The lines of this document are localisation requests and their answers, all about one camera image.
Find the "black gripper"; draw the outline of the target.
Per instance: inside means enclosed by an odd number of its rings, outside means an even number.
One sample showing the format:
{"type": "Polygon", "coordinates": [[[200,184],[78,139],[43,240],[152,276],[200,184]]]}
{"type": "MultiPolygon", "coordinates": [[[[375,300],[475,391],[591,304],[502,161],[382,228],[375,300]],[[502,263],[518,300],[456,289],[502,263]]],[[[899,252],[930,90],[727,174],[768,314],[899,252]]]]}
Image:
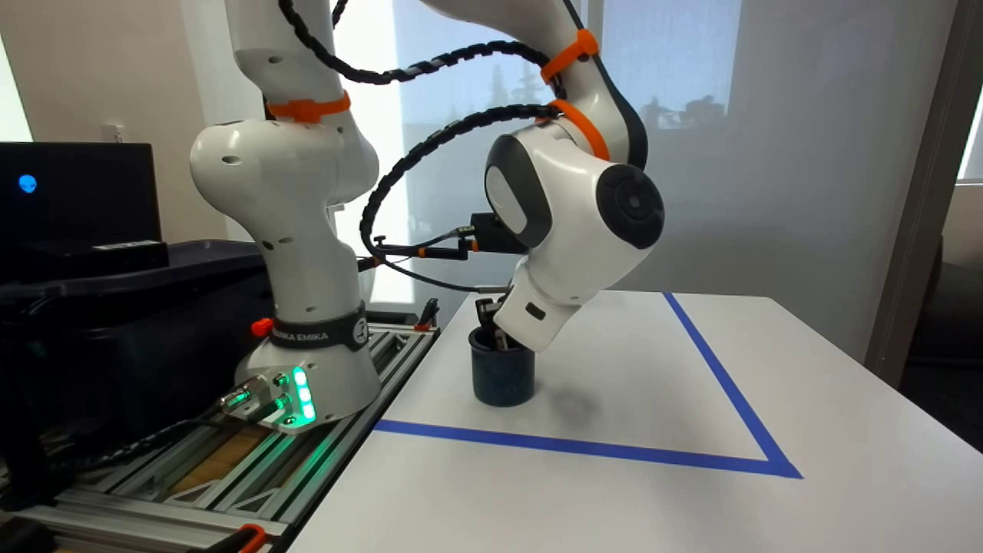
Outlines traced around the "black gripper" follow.
{"type": "Polygon", "coordinates": [[[511,338],[497,321],[494,321],[494,314],[502,309],[502,300],[497,297],[480,297],[475,300],[475,320],[480,320],[480,329],[475,329],[475,342],[490,351],[518,351],[518,342],[511,338]]]}

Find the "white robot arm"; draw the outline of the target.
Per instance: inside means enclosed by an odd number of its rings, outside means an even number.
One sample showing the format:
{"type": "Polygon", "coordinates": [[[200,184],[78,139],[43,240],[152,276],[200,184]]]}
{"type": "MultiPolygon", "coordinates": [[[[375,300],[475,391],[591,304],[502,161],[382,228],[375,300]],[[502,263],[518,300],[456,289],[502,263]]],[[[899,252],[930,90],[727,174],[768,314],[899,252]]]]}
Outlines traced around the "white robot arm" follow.
{"type": "Polygon", "coordinates": [[[304,432],[382,397],[369,297],[382,273],[418,273],[475,211],[518,247],[475,289],[493,338],[545,351],[602,289],[659,247],[667,207],[649,134],[572,0],[425,0],[482,44],[369,69],[336,53],[337,0],[219,0],[232,57],[260,96],[252,121],[214,123],[191,147],[206,201],[257,247],[274,314],[219,399],[229,418],[304,432]],[[416,128],[383,163],[353,87],[429,83],[462,62],[508,62],[516,83],[447,87],[452,121],[416,128]]]}

